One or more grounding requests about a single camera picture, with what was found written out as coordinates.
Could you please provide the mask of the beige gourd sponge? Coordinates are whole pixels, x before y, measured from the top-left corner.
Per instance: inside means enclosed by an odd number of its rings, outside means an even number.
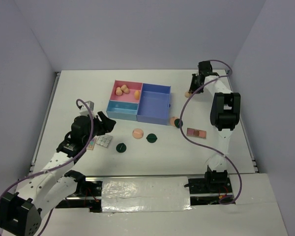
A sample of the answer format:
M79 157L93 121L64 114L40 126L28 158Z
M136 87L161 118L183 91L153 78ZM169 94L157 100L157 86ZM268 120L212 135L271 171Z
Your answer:
M123 91L121 90L120 87L117 87L117 88L116 88L115 94L116 94L117 96L122 96Z
M123 93L125 93L125 94L129 94L129 93L130 93L130 90L129 90L129 88L127 87L127 85L123 85L123 86L121 86L120 88L121 88L121 90L123 91Z
M187 97L187 98L189 98L190 95L191 95L191 94L190 94L189 92L186 92L186 93L185 93L185 97Z

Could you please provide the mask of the green puff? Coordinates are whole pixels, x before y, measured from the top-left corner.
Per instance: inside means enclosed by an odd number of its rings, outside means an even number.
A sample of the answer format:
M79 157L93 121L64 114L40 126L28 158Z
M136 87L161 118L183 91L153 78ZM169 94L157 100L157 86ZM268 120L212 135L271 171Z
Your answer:
M174 125L176 128L181 128L183 126L183 121L181 121L179 118L176 118L174 120Z
M153 134L153 133L150 133L150 134L147 135L146 140L149 143L155 143L157 141L157 136L155 134Z
M127 149L127 146L125 143L119 143L117 146L116 146L116 151L118 153L124 153Z

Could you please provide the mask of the orange teardrop sponge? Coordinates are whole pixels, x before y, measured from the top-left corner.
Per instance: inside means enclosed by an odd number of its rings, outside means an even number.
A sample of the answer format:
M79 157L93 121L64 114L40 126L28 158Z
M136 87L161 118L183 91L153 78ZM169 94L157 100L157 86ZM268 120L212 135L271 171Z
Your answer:
M139 99L140 99L140 96L141 96L141 92L140 92L139 90L136 90L136 91L134 92L134 98L135 98L136 100L139 100Z

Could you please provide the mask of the peach round puff with ribbon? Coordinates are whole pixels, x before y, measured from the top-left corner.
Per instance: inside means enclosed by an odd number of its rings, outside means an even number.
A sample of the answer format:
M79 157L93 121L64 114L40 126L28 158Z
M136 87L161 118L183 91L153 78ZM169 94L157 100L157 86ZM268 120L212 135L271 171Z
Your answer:
M171 117L169 122L171 126L175 126L175 120L178 119L178 117Z

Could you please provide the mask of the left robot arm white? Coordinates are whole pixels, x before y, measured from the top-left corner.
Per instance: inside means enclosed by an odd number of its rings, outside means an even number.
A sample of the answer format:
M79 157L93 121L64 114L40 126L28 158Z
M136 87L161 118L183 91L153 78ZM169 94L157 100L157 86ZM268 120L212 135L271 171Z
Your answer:
M0 198L0 228L16 236L33 236L45 215L65 197L83 195L86 177L72 168L90 140L112 132L115 124L103 112L74 118L71 130L42 173L29 177L29 182L14 194L6 192Z

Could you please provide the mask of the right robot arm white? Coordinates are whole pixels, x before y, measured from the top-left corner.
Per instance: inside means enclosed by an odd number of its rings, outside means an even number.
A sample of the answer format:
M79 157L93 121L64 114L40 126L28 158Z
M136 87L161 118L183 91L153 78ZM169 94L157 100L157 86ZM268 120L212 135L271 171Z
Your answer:
M205 166L217 172L227 169L227 159L230 137L239 123L241 96L228 89L220 80L222 76L213 72L211 60L198 63L198 73L192 75L189 91L185 93L188 100L195 94L207 89L213 96L210 111L210 123L217 129L217 147Z

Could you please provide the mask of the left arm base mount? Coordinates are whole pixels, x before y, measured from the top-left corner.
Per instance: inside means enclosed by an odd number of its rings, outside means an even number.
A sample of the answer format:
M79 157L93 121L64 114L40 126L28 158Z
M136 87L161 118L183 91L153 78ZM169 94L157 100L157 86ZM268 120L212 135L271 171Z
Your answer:
M75 192L62 200L56 208L88 208L90 212L102 212L102 181L89 181L85 175L74 170L68 171L64 177L73 179L77 186Z

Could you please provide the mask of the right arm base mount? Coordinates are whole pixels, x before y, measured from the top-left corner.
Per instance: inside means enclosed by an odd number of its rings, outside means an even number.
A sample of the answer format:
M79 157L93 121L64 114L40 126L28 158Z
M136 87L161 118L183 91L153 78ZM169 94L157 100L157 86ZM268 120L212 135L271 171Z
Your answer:
M189 190L192 206L234 202L235 197L227 170L218 172L208 167L203 177L189 178L184 187Z

